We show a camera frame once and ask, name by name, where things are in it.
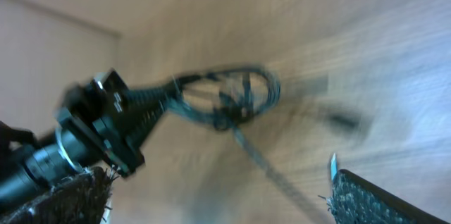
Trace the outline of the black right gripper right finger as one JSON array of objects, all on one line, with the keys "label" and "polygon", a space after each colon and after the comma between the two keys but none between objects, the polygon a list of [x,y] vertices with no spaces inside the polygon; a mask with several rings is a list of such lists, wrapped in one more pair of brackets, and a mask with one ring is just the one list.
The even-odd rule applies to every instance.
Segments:
[{"label": "black right gripper right finger", "polygon": [[329,163],[328,211],[343,224],[448,224],[389,193],[352,171],[340,168],[336,154]]}]

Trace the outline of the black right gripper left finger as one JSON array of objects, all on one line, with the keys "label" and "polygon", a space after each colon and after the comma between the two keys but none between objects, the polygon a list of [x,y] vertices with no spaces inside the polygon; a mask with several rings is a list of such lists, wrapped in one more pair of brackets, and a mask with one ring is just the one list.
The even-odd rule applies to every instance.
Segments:
[{"label": "black right gripper left finger", "polygon": [[105,223],[116,172],[100,167],[72,175],[34,199],[1,214],[1,224]]}]

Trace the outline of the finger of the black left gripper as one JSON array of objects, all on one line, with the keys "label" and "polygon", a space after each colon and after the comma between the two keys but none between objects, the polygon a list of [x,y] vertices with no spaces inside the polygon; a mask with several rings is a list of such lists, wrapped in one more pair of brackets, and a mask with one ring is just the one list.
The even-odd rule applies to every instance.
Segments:
[{"label": "finger of the black left gripper", "polygon": [[133,147],[140,147],[166,112],[169,101],[179,101],[183,87],[179,82],[123,91],[123,136]]}]

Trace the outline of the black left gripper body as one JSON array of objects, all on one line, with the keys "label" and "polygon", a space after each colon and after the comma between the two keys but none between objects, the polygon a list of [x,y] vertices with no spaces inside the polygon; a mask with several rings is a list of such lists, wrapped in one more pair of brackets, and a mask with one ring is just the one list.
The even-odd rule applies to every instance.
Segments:
[{"label": "black left gripper body", "polygon": [[140,147],[147,137],[144,91],[129,89],[115,70],[70,87],[56,120],[57,142],[68,161],[90,166],[104,161],[124,178],[144,164]]}]

